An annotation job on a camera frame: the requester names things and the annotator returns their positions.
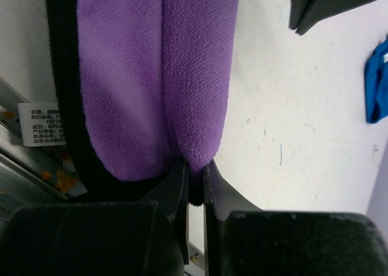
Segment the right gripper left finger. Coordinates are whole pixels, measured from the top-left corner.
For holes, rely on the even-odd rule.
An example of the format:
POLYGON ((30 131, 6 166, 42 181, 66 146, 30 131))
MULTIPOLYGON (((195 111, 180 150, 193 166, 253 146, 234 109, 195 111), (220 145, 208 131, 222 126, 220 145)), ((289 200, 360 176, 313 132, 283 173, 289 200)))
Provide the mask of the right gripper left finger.
POLYGON ((139 201, 30 205, 1 232, 2 275, 183 275, 189 168, 139 201))

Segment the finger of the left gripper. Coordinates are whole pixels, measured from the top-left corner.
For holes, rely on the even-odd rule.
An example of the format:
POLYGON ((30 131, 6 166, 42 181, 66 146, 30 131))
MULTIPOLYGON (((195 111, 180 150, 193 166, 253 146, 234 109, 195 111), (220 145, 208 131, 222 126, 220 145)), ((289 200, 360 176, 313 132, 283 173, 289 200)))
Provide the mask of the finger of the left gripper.
POLYGON ((289 28, 303 35, 317 22, 376 0, 290 0, 289 28))

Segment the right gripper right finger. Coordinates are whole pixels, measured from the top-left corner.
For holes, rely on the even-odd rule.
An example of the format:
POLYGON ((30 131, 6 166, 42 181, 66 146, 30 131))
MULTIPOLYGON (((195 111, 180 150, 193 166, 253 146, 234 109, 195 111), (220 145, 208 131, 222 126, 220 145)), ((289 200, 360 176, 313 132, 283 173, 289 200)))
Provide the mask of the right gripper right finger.
POLYGON ((203 171, 207 275, 386 275, 387 246, 364 215, 264 211, 203 171))

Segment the purple towel black trim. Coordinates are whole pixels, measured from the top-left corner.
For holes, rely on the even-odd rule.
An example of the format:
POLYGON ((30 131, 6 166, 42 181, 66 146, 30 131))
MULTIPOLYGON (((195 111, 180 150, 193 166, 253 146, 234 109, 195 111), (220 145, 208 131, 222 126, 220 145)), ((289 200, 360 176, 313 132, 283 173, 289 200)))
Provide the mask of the purple towel black trim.
POLYGON ((238 1, 45 0, 57 101, 19 105, 24 145, 66 144, 100 200, 138 200, 183 160, 189 200, 201 205, 238 1))

